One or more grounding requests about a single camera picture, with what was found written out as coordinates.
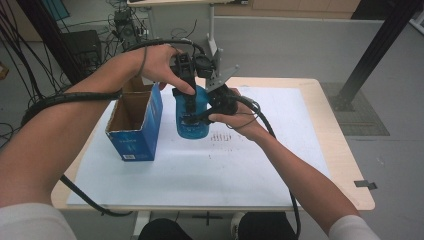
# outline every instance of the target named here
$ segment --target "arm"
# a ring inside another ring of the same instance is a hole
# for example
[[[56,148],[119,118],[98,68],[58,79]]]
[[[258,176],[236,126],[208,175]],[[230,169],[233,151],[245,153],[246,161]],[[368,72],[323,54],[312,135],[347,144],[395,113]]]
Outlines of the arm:
[[[251,113],[251,111],[239,103],[237,113]],[[279,143],[257,121],[244,126],[253,118],[251,114],[233,116],[212,114],[209,117],[211,121],[223,122],[234,127],[240,134],[257,143],[302,207],[326,234],[341,217],[359,215],[353,204],[334,183]]]
[[[120,54],[67,92],[112,93],[134,77],[144,49]],[[169,68],[177,51],[149,47],[143,76],[170,83],[181,91],[194,90]],[[0,207],[38,202],[51,204],[51,191],[76,158],[109,101],[73,102],[43,110],[29,121],[0,153]]]

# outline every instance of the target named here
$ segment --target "white sleeve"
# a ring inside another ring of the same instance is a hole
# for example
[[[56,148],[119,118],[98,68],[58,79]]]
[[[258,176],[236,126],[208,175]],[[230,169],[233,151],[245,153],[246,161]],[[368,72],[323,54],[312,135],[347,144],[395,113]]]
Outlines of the white sleeve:
[[[24,203],[0,208],[0,239],[76,239],[63,215],[41,203]]]
[[[344,216],[331,226],[328,234],[330,240],[379,240],[361,217]]]

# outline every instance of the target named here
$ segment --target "forearm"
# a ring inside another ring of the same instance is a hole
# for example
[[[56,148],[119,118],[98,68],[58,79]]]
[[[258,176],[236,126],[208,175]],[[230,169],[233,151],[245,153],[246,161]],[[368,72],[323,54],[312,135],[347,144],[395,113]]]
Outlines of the forearm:
[[[298,158],[271,135],[255,138],[302,207],[328,234],[341,217],[359,215],[353,204],[327,177]]]
[[[118,91],[140,66],[142,54],[131,54],[126,54],[125,59],[111,59],[67,92]],[[60,104],[29,121],[0,154],[0,207],[27,201],[50,203],[50,192],[108,104],[109,101]]]

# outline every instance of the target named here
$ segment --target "metal pole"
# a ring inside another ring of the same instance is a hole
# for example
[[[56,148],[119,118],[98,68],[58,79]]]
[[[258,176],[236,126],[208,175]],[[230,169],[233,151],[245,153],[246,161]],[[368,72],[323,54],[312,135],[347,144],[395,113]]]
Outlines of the metal pole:
[[[209,41],[214,41],[214,31],[215,31],[215,23],[214,23],[214,16],[215,16],[215,7],[213,3],[209,4]]]
[[[422,0],[398,1],[371,41],[364,55],[337,96],[330,97],[336,111],[352,111],[352,100],[393,42],[408,24]]]
[[[81,66],[79,66],[65,42],[62,40],[60,29],[56,21],[43,5],[42,0],[17,0],[17,2],[43,42],[49,48],[69,81],[72,84],[76,84],[84,79],[86,76]]]

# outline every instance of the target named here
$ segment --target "table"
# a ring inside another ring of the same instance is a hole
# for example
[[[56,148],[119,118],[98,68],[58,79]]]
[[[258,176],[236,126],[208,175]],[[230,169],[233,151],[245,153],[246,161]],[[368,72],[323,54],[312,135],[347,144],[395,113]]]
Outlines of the table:
[[[196,12],[200,15],[209,19],[209,32],[207,33],[207,39],[212,56],[217,50],[215,38],[214,38],[214,15],[215,8],[214,3],[226,3],[230,0],[143,0],[138,2],[130,2],[127,4],[129,7],[137,8],[143,7],[147,10],[151,36],[155,39],[161,36],[157,35],[158,23],[157,15],[159,10],[162,11],[163,15],[167,18],[170,16],[177,16],[177,18],[184,17],[184,15],[193,16]],[[209,5],[209,11],[204,12],[206,5]]]
[[[352,201],[358,210],[372,210],[375,207],[374,200],[368,188],[358,188],[354,181],[363,180],[362,174],[355,162],[349,146],[343,136],[328,101],[321,89],[320,84],[314,79],[291,79],[291,78],[237,78],[228,81],[230,87],[275,87],[275,88],[298,88],[304,98],[309,112],[318,142],[324,155],[332,180],[341,191]],[[88,143],[66,171],[66,175],[74,180],[79,163]],[[58,209],[90,209],[87,206],[69,206],[66,204],[70,190],[59,182],[52,193],[53,205]],[[123,206],[119,210],[148,210],[146,208],[134,209]]]

